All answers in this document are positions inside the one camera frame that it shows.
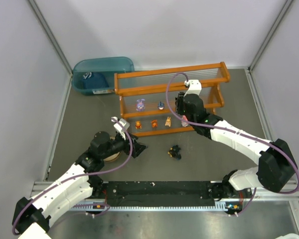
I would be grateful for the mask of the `pink rabbit toy figure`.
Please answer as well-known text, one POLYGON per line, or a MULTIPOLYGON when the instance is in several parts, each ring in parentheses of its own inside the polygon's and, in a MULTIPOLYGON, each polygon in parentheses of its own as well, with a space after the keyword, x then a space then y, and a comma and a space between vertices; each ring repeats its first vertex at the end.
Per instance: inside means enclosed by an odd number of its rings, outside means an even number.
POLYGON ((187 123, 188 119, 185 115, 182 116, 182 121, 181 121, 181 125, 182 127, 187 127, 189 126, 189 124, 187 123))

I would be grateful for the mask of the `blue small toy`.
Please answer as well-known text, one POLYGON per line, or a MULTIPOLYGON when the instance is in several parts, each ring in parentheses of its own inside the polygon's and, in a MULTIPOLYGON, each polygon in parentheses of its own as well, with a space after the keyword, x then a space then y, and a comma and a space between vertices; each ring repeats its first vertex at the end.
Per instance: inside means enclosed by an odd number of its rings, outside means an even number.
POLYGON ((160 101, 160 102, 158 103, 158 105, 157 105, 157 108, 158 108, 159 110, 163 110, 163 109, 164 109, 164 103, 163 103, 162 101, 160 101))

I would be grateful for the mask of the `black spiky toy figure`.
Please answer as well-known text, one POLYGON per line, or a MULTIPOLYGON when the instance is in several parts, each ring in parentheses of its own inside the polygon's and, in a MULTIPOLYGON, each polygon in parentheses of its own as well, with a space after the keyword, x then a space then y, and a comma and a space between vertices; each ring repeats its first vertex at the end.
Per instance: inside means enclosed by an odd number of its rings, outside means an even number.
POLYGON ((181 148, 178 145, 173 145, 170 150, 168 151, 168 154, 170 157, 180 160, 181 159, 181 154, 180 154, 181 148))

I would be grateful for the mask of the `purple rabbit toy figure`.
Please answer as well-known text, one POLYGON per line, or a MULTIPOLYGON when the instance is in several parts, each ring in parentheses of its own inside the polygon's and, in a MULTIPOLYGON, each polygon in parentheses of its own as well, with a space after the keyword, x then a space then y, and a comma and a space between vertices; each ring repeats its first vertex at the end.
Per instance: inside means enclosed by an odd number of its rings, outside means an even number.
POLYGON ((143 112, 145 110, 145 99, 137 99, 136 111, 143 112))

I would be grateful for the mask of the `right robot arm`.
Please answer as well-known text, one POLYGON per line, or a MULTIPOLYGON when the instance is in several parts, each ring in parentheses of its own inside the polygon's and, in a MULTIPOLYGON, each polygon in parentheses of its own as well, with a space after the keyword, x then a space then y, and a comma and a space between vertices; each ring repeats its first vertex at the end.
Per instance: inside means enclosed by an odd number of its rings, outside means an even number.
POLYGON ((297 165, 287 142, 256 138, 230 125, 223 118, 208 113, 197 94, 179 92, 175 99, 176 113, 199 134, 222 143, 252 160, 256 167, 233 170, 224 177, 236 191, 263 187, 279 193, 297 170, 297 165))

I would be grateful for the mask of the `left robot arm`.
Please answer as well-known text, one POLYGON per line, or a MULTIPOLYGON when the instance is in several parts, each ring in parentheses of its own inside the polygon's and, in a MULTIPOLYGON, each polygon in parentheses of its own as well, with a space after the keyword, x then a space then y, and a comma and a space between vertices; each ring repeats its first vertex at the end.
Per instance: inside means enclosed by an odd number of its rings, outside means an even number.
POLYGON ((117 133, 115 137, 105 131, 95 134, 88 149, 71 167, 49 187, 30 199, 21 198, 15 207, 12 233, 23 234, 33 224, 48 232, 54 223, 80 201, 92 196, 104 174, 104 160, 124 152, 128 158, 138 157, 147 146, 132 134, 117 133))

